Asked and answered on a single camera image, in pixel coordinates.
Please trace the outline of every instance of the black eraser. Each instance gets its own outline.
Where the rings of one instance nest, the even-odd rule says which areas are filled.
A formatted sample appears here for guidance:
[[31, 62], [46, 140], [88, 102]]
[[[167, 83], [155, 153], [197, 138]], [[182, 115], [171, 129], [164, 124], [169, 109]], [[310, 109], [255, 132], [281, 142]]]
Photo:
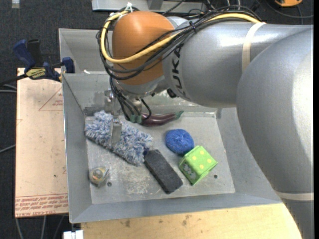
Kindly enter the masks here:
[[182, 180], [158, 149], [149, 150], [144, 164], [156, 178], [165, 193], [170, 194], [183, 185]]

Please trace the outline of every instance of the fuzzy blue mop pad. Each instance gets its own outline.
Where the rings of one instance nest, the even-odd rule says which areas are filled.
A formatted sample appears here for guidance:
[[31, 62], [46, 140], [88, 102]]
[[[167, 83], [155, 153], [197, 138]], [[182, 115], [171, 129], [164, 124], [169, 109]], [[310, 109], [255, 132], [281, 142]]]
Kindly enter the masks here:
[[[85, 124], [85, 136], [105, 148], [109, 148], [110, 127], [113, 116], [105, 111], [94, 113], [93, 122]], [[113, 152], [130, 164], [139, 166], [144, 163], [144, 154], [153, 145], [153, 138], [137, 128], [122, 122], [120, 141], [113, 148]]]

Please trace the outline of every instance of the green die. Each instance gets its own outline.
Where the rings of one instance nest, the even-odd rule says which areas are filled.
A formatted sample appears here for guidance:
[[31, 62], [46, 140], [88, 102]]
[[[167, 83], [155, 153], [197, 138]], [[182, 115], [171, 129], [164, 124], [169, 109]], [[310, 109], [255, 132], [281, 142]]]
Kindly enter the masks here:
[[217, 163], [203, 146], [196, 146], [181, 159], [179, 168], [194, 185], [204, 178]]

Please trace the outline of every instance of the yellow cable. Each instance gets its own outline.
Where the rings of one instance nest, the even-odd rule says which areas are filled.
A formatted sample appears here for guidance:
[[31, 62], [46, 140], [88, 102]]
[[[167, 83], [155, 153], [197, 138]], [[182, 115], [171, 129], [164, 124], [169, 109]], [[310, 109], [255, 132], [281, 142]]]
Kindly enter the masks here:
[[[106, 35], [106, 31], [110, 25], [110, 20], [113, 20], [113, 19], [117, 19], [118, 17], [120, 17], [121, 15], [125, 15], [127, 14], [128, 11], [123, 11], [123, 12], [120, 12], [120, 13], [117, 13], [111, 17], [108, 18], [107, 22], [105, 23], [103, 29], [102, 29], [102, 33], [101, 33], [101, 51], [102, 51], [102, 54], [104, 56], [105, 59], [107, 59], [108, 61], [110, 61], [111, 63], [113, 64], [125, 64], [125, 63], [129, 63], [129, 62], [132, 62], [133, 60], [135, 59], [138, 59], [146, 54], [148, 54], [149, 52], [151, 51], [154, 51], [160, 47], [162, 47], [163, 45], [165, 45], [166, 43], [168, 43], [169, 41], [171, 41], [176, 35], [178, 35], [178, 33], [170, 36], [170, 37], [167, 37], [166, 39], [152, 45], [151, 47], [145, 49], [145, 50], [142, 50], [141, 52], [131, 56], [131, 57], [128, 57], [128, 58], [124, 58], [124, 59], [114, 59], [114, 58], [111, 58], [108, 54], [107, 54], [107, 51], [106, 51], [106, 48], [105, 48], [105, 43], [104, 43], [104, 40], [105, 40], [105, 35]], [[240, 14], [240, 13], [225, 13], [225, 14], [222, 14], [222, 15], [218, 15], [214, 18], [211, 18], [205, 22], [209, 22], [209, 21], [212, 21], [212, 20], [216, 20], [216, 19], [220, 19], [220, 18], [228, 18], [228, 17], [232, 17], [232, 18], [240, 18], [240, 19], [244, 19], [244, 20], [247, 20], [249, 22], [252, 22], [252, 23], [259, 23], [260, 21], [251, 17], [251, 16], [248, 16], [248, 15], [245, 15], [245, 14]]]

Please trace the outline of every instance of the floor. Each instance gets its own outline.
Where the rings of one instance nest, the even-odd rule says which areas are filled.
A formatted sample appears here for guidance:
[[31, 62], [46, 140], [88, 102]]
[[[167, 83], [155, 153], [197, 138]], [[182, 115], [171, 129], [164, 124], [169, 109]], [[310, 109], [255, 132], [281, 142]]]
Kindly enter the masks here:
[[[92, 11], [91, 1], [19, 0], [19, 8], [12, 8], [12, 0], [0, 0], [0, 82], [15, 77], [16, 68], [24, 67], [12, 51], [19, 40], [39, 39], [43, 57], [55, 64], [60, 60], [59, 28], [98, 29], [107, 13]], [[241, 3], [251, 7], [254, 1], [241, 0]], [[223, 6], [224, 2], [216, 0], [215, 7]], [[313, 24], [314, 0], [303, 0], [299, 9], [281, 8], [275, 11], [262, 2], [255, 12], [267, 23]], [[16, 96], [15, 93], [1, 92], [3, 90], [9, 89], [0, 87], [0, 238], [18, 239], [13, 213], [15, 148], [1, 153], [1, 150], [15, 144]], [[19, 219], [24, 238], [58, 239], [63, 231], [77, 226], [72, 228], [67, 216], [47, 216], [45, 223], [43, 221], [43, 217]]]

